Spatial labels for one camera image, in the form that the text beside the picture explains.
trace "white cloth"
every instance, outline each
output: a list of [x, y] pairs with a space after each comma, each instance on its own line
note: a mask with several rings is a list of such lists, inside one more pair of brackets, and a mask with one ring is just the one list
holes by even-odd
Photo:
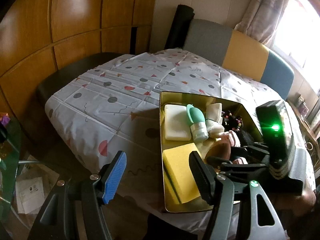
[[289, 0], [251, 0], [235, 30], [267, 44], [276, 31], [288, 2]]
[[204, 231], [210, 212], [161, 213], [160, 91], [242, 103], [258, 128], [257, 105], [281, 99], [267, 85], [233, 74], [191, 52], [168, 49], [123, 55], [88, 70], [51, 96], [45, 112], [76, 158], [92, 173], [110, 163], [118, 150], [127, 154], [117, 191], [120, 195], [133, 198], [141, 208], [179, 228]]

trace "patterned bedsheet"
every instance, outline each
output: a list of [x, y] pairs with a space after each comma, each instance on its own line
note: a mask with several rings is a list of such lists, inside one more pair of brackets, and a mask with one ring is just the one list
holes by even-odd
[[[110, 163], [118, 150], [127, 168], [118, 193], [190, 232], [204, 230], [208, 212], [162, 214], [163, 181], [159, 133], [159, 94], [177, 91], [240, 102], [259, 127], [255, 108], [281, 99], [267, 85], [182, 49], [123, 55], [88, 70], [47, 101], [45, 111], [58, 134], [92, 173]], [[301, 139], [299, 124], [289, 111]], [[315, 185], [308, 158], [311, 186]]]

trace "red triangle pattern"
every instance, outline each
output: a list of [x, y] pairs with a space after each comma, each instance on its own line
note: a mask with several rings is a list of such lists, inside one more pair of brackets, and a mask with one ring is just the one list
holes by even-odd
[[124, 89], [126, 89], [126, 90], [134, 90], [135, 88], [134, 87], [125, 86]]

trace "gold tray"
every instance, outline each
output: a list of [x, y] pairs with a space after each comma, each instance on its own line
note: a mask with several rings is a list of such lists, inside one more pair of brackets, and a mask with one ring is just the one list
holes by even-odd
[[[166, 149], [174, 148], [184, 144], [192, 143], [190, 141], [169, 141], [164, 136], [164, 106], [167, 104], [186, 106], [192, 104], [194, 107], [199, 108], [205, 115], [207, 105], [214, 103], [222, 103], [222, 109], [230, 110], [234, 115], [240, 115], [243, 119], [243, 130], [251, 134], [256, 142], [262, 142], [262, 135], [259, 132], [257, 126], [252, 120], [251, 116], [240, 103], [230, 101], [227, 99], [209, 97], [205, 95], [180, 93], [180, 92], [161, 92], [160, 93], [160, 138], [161, 138], [161, 152]], [[205, 157], [212, 144], [215, 142], [214, 139], [207, 139], [204, 142], [196, 143], [196, 146], [202, 156]], [[162, 170], [165, 173], [164, 164], [162, 162]], [[164, 206], [169, 213], [190, 213], [212, 210], [213, 206], [210, 206], [201, 197], [197, 197], [187, 203], [174, 203], [170, 197], [168, 190], [166, 190], [164, 182]]]

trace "curtain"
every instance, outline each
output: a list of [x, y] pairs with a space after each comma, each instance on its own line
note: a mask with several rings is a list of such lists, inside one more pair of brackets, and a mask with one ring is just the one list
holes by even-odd
[[235, 30], [267, 44], [275, 33], [288, 2], [289, 0], [251, 0]]

